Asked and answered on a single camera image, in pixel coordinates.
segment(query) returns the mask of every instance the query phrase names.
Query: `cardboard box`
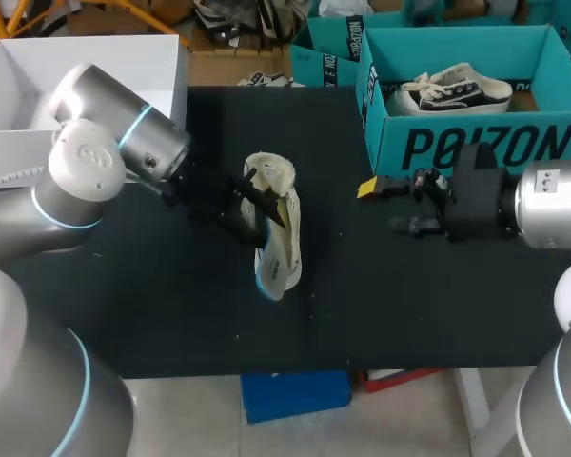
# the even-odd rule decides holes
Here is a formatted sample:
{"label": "cardboard box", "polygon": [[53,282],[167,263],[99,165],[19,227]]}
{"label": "cardboard box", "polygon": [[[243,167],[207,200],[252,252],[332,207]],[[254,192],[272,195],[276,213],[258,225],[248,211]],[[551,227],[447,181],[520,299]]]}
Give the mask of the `cardboard box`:
{"label": "cardboard box", "polygon": [[[532,94],[534,103],[513,100],[518,112],[504,114],[388,115],[382,89],[461,62]],[[571,57],[547,26],[366,30],[356,94],[375,174],[435,167],[449,176],[464,143],[491,143],[500,166],[515,174],[533,160],[571,158]]]}
{"label": "cardboard box", "polygon": [[91,62],[186,124],[187,52],[175,35],[0,41],[0,176],[44,166],[60,129],[47,102],[74,66]]}
{"label": "cardboard box", "polygon": [[152,15],[167,26],[175,26],[191,15],[192,0],[150,0]]}
{"label": "cardboard box", "polygon": [[407,26],[412,15],[412,3],[411,0],[391,0],[385,4],[383,0],[381,8],[391,5],[397,10],[366,16],[321,17],[320,0],[314,0],[307,21],[313,48],[323,54],[359,61],[364,29]]}
{"label": "cardboard box", "polygon": [[[150,12],[148,0],[133,0],[137,7]],[[96,5],[83,7],[68,15],[70,36],[90,35],[135,35],[148,33],[151,27],[123,8],[106,4],[103,9]]]}
{"label": "cardboard box", "polygon": [[290,46],[294,81],[305,86],[355,86],[357,62],[313,49],[308,28],[302,29]]}
{"label": "cardboard box", "polygon": [[292,75],[287,47],[262,48],[259,38],[240,41],[248,42],[255,48],[219,46],[212,43],[198,28],[193,29],[188,71],[190,85],[236,86],[256,71],[283,73],[287,77]]}

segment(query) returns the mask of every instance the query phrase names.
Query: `cable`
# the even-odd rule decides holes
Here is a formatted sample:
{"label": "cable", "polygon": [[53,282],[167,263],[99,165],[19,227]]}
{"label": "cable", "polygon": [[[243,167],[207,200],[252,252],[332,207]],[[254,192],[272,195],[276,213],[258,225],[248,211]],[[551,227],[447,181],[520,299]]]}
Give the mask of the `cable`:
{"label": "cable", "polygon": [[61,17],[58,17],[57,19],[55,19],[53,22],[51,22],[50,24],[48,24],[47,26],[45,26],[40,33],[38,33],[38,37],[39,38],[48,38],[51,35],[53,35],[56,31],[58,31],[59,29],[61,29],[62,27],[64,27],[66,25],[66,23],[68,22],[68,16],[64,15]]}
{"label": "cable", "polygon": [[133,181],[134,183],[141,184],[145,188],[152,190],[157,195],[163,195],[163,192],[159,188],[156,188],[152,184],[147,183],[142,178],[140,178],[137,174],[127,173],[127,179]]}
{"label": "cable", "polygon": [[0,177],[0,186],[11,183],[13,181],[18,181],[20,179],[31,178],[31,176],[40,174],[43,169],[44,167],[36,167],[35,169],[25,169],[23,171],[7,174],[6,176]]}

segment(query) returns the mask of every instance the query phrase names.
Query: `shoe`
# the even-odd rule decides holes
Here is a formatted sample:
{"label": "shoe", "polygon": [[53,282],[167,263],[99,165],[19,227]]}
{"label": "shoe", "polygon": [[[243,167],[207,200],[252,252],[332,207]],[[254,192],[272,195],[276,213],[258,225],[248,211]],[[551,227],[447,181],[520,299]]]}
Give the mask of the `shoe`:
{"label": "shoe", "polygon": [[489,114],[506,112],[511,97],[508,83],[482,76],[469,64],[459,64],[403,84],[387,108],[391,115],[401,116]]}
{"label": "shoe", "polygon": [[[254,188],[269,187],[277,193],[278,211],[285,228],[266,219],[267,242],[264,249],[256,248],[254,270],[256,285],[270,300],[280,300],[286,290],[296,286],[301,279],[303,261],[300,248],[301,205],[294,188],[296,170],[284,157],[267,152],[252,154],[246,159],[244,174],[250,169],[257,172],[251,179]],[[251,227],[256,226],[253,205],[244,199],[241,213]]]}

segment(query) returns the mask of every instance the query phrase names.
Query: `black mat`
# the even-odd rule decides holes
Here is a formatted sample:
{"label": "black mat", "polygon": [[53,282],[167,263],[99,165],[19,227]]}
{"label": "black mat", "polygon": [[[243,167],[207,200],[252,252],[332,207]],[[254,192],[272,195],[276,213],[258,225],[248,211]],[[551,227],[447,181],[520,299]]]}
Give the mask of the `black mat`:
{"label": "black mat", "polygon": [[371,172],[352,90],[191,89],[188,121],[232,169],[293,161],[303,280],[268,302],[253,249],[127,185],[81,248],[7,268],[122,376],[531,365],[558,340],[571,253],[402,238],[387,215],[414,204],[354,198]]}

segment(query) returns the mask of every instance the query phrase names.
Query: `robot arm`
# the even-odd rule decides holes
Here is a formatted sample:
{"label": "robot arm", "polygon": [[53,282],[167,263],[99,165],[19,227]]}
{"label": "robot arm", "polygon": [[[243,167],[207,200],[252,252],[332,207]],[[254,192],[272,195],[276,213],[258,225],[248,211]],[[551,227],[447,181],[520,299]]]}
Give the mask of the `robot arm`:
{"label": "robot arm", "polygon": [[59,122],[82,118],[107,129],[125,166],[158,188],[169,204],[186,205],[196,220],[213,222],[244,243],[263,248],[264,226],[250,228],[241,217],[246,198],[284,225],[277,195],[251,185],[255,170],[238,177],[206,166],[203,153],[191,147],[183,129],[94,65],[80,65],[66,75],[51,97],[49,111]]}
{"label": "robot arm", "polygon": [[106,130],[85,119],[65,125],[36,185],[0,191],[0,263],[80,245],[125,176]]}
{"label": "robot arm", "polygon": [[[487,144],[465,146],[453,177],[420,169],[412,180],[377,178],[373,194],[428,197],[435,217],[394,217],[398,232],[452,241],[520,237],[531,248],[571,249],[571,160],[533,162],[522,176],[497,167]],[[571,328],[571,268],[557,285],[554,306],[564,331]]]}
{"label": "robot arm", "polygon": [[277,195],[246,177],[204,166],[188,134],[93,65],[71,70],[49,111],[64,128],[36,186],[0,191],[0,263],[80,245],[117,196],[129,169],[171,206],[263,248],[266,235],[241,217],[244,198],[283,225]]}

